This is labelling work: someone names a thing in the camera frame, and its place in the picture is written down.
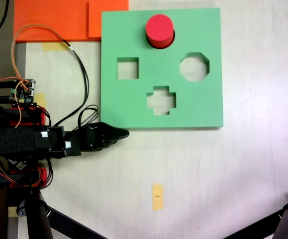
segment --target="yellow tape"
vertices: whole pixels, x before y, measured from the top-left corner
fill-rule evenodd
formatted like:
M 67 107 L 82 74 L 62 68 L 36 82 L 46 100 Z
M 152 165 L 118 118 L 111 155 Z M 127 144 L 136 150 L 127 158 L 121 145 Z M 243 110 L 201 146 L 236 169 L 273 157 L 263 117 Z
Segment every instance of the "yellow tape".
M 16 213 L 16 207 L 9 207 L 8 208 L 8 217 L 10 218 L 17 218 L 18 214 Z
M 34 102 L 36 102 L 39 106 L 46 108 L 46 99 L 44 93 L 35 93 L 34 94 Z
M 152 187 L 153 211 L 162 210 L 163 208 L 163 185 L 154 184 Z
M 43 51 L 69 51 L 70 49 L 64 42 L 43 42 Z

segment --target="orange foam mat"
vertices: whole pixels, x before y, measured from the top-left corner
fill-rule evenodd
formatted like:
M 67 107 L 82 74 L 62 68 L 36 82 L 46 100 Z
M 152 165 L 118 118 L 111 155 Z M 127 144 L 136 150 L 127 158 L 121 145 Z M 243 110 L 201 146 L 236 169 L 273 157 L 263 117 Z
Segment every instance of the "orange foam mat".
M 100 41 L 102 11 L 127 11 L 128 0 L 91 0 L 89 3 L 89 39 Z
M 67 41 L 100 40 L 101 12 L 128 10 L 128 0 L 14 0 L 13 35 L 28 24 L 45 24 Z M 17 42 L 60 41 L 51 31 L 27 29 Z

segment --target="white table surface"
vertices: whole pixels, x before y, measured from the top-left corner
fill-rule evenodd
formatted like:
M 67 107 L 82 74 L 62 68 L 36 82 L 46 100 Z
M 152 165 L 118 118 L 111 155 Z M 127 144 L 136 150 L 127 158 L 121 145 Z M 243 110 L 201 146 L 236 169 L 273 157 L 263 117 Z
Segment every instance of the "white table surface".
M 109 239 L 221 239 L 288 199 L 288 0 L 130 0 L 130 10 L 193 7 L 221 8 L 224 127 L 132 130 L 109 149 L 52 160 L 46 202 Z M 100 43 L 72 46 L 90 77 L 88 103 L 99 104 Z M 82 101 L 69 51 L 27 44 L 25 77 L 53 122 Z M 153 184 L 164 188 L 161 211 Z

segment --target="square hole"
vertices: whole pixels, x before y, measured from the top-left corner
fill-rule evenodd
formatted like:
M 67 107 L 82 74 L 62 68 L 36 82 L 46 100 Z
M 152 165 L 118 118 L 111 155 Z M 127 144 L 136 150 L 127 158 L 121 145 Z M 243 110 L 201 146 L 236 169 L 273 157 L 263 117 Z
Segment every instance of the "square hole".
M 117 79 L 138 79 L 138 57 L 123 57 L 117 59 Z

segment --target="red foam cylinder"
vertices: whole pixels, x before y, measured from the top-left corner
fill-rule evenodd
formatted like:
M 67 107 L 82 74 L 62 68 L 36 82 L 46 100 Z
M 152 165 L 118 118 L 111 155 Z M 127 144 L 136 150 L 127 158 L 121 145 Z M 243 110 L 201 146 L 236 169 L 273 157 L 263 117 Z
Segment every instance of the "red foam cylinder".
M 149 18 L 145 30 L 148 42 L 155 48 L 166 48 L 173 43 L 175 38 L 173 22 L 163 14 Z

